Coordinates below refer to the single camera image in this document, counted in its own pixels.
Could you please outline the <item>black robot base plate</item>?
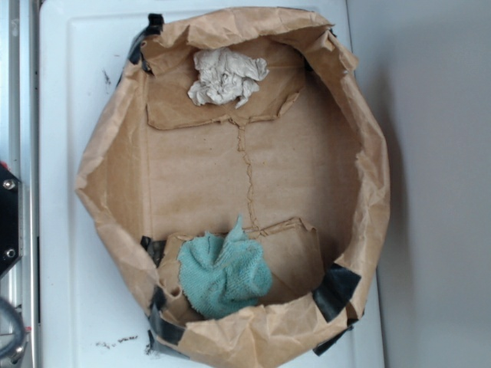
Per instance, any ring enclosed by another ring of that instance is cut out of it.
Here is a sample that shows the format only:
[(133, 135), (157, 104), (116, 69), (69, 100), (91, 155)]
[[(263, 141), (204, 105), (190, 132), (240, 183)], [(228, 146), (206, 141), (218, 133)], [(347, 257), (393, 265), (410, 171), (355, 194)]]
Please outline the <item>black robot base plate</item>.
[(19, 181), (1, 163), (0, 241), (1, 277), (3, 278), (20, 257), (19, 248)]

